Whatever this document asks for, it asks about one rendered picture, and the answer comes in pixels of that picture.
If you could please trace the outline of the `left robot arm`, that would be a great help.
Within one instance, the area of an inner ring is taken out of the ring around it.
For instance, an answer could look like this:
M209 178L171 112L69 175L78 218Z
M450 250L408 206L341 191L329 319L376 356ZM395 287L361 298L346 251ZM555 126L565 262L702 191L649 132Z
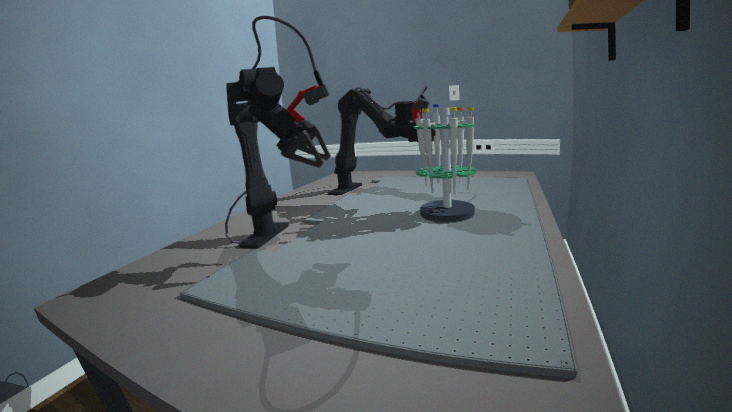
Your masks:
M370 96L371 91L369 89L362 90ZM376 124L378 131L385 138L400 137L400 135L408 138L405 130L408 123L413 121L412 109L415 103L395 104L396 117L393 117L379 107L362 90L350 89L338 101L338 110L341 113L342 123L340 148L338 156L336 156L337 164L334 171L334 174L338 175L338 188L329 191L328 195L342 195L362 186L362 183L352 183L350 173L356 168L357 157L355 157L354 149L355 132L358 115L361 114L361 111ZM353 95L356 95L356 98L353 98Z

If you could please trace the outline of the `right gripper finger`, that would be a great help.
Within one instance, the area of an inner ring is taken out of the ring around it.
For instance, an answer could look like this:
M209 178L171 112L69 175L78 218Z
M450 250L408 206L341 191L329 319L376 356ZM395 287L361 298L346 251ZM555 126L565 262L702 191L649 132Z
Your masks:
M314 155L316 161L313 161L311 159L308 159L308 158L295 154L295 152L302 145L303 142L305 142L307 144L307 146L311 150L312 154ZM314 144L306 130L303 130L300 133L300 135L293 141L293 143L289 146L289 148L284 152L284 154L282 156L284 156L285 158L303 162L303 163L306 163L306 164L309 164L309 165L312 165L312 166L315 166L318 168L321 167L321 165L323 164L323 160L321 159L316 147L314 146Z
M320 143L320 145L321 145L321 147L322 147L322 149L324 151L324 154L319 153L319 152L318 153L320 154L320 156L321 156L322 159L328 160L331 157L331 155L330 155L330 153L329 153L329 151L328 151L328 149L327 149L327 147L326 147L326 145L324 143L324 140L323 140L323 138L321 136L321 133L320 133L318 127L314 127L313 130L308 135L311 138L311 140L314 137L317 137L317 139L318 139L318 141L319 141L319 143ZM311 150L307 147L307 144L305 142L302 143L302 145L298 148L298 150L301 150L303 152L306 152L306 153L309 153L309 154L313 155L312 152L311 152Z

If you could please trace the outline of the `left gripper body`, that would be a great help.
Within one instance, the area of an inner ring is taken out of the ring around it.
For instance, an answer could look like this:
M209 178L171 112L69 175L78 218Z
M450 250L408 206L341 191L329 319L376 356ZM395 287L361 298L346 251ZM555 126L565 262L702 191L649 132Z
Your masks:
M409 142L417 142L417 129L414 129L413 128L413 126L416 126L416 120L415 119L417 119L417 113L415 113L414 110L416 110L415 108L417 106L417 103L418 103L418 101L416 101L416 104L414 106L414 109L412 109L412 117L413 117L413 120L414 121L413 122L409 122L408 125L406 126L406 130L405 130L405 132L406 132L406 134L408 136L408 141ZM420 119L422 119L422 113L421 112L419 112L419 115L420 115Z

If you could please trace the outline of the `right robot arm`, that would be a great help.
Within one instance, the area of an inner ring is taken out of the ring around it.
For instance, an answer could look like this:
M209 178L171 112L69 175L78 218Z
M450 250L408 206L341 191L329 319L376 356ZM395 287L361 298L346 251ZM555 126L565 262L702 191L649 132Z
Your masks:
M278 103L284 81L276 74L275 67L242 69L239 81L227 83L226 88L229 121L239 138L246 170L246 209L248 215L252 215L254 226L254 234L240 242L239 248L258 249L289 226L288 222L273 222L272 210L276 210L277 196L263 171L257 140L257 122L265 125L271 113L282 108ZM234 99L231 99L233 95ZM330 93L326 85L321 85L302 95L306 104L313 105ZM249 101L236 104L242 100Z

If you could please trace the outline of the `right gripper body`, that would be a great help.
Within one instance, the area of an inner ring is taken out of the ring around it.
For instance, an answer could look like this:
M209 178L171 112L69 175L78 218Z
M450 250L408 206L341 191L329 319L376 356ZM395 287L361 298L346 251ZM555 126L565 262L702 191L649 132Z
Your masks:
M303 130L306 130L309 134L313 130L313 128L316 127L315 125L312 125L309 121L304 120L305 118L297 113L294 109L304 98L302 94L311 91L317 87L318 86L313 86L304 91L299 91L298 96L293 100L293 102L289 105L287 109L284 109L283 107L278 107L268 117L265 126L280 139L277 146L278 149L282 151L281 155L284 154L284 152L289 148L289 146ZM291 139L292 142L290 142Z

